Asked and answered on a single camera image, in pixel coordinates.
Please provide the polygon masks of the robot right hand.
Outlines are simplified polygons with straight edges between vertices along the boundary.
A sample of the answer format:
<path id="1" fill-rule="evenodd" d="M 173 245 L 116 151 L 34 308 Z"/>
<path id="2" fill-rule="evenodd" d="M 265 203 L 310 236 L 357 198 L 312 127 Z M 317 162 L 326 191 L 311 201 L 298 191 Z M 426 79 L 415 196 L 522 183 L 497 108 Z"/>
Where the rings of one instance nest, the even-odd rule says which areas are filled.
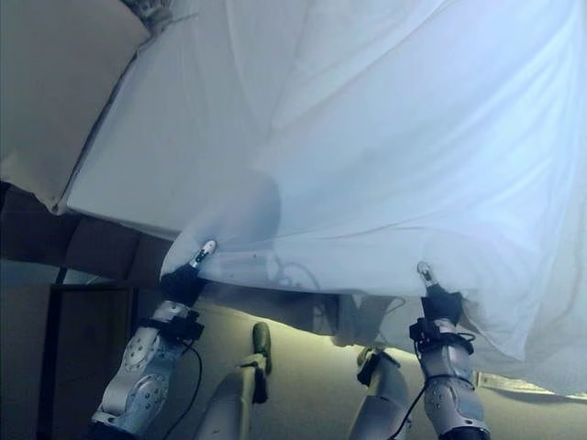
<path id="1" fill-rule="evenodd" d="M 417 263 L 416 271 L 426 288 L 426 295 L 421 298 L 425 318 L 430 321 L 446 319 L 457 325 L 463 312 L 461 293 L 444 289 L 424 261 Z"/>

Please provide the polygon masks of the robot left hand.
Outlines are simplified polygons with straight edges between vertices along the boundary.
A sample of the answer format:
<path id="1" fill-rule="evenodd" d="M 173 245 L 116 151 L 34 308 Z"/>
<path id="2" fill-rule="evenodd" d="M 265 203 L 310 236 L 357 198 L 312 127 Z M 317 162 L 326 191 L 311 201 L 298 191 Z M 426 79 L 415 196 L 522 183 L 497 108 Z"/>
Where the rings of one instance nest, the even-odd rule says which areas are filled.
<path id="1" fill-rule="evenodd" d="M 205 281 L 199 277 L 203 263 L 216 251 L 215 240 L 207 240 L 176 269 L 164 271 L 160 276 L 160 291 L 165 301 L 192 307 L 200 296 Z"/>

